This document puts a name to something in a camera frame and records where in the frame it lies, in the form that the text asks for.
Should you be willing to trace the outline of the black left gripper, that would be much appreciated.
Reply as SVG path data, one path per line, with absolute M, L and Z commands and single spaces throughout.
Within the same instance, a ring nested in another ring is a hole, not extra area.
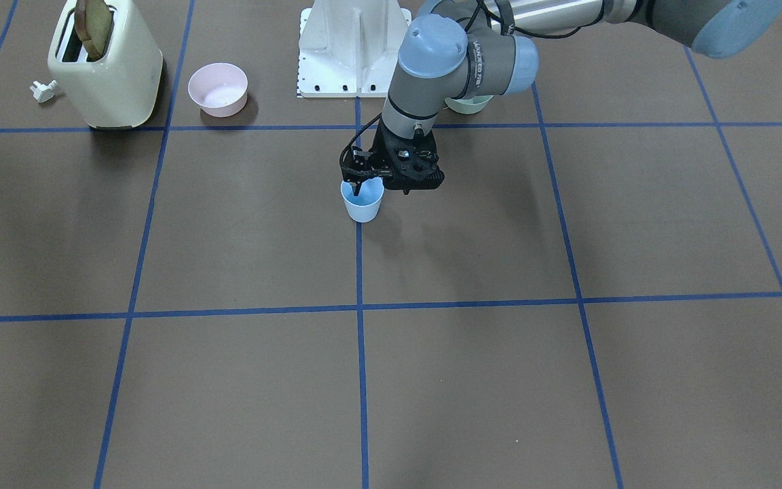
M 434 133 L 417 131 L 412 139 L 395 135 L 379 123 L 373 144 L 369 150 L 367 164 L 381 177 L 383 186 L 389 191 L 432 191 L 439 188 L 445 174 L 439 166 L 439 153 Z M 352 195 L 359 197 L 366 177 L 350 179 Z

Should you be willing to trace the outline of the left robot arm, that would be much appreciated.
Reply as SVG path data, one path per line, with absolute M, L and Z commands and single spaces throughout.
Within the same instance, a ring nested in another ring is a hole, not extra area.
M 708 58 L 734 56 L 778 18 L 782 1 L 428 1 L 401 42 L 372 146 L 348 143 L 344 183 L 359 195 L 431 191 L 444 179 L 432 127 L 447 100 L 524 92 L 539 69 L 535 38 L 640 24 Z

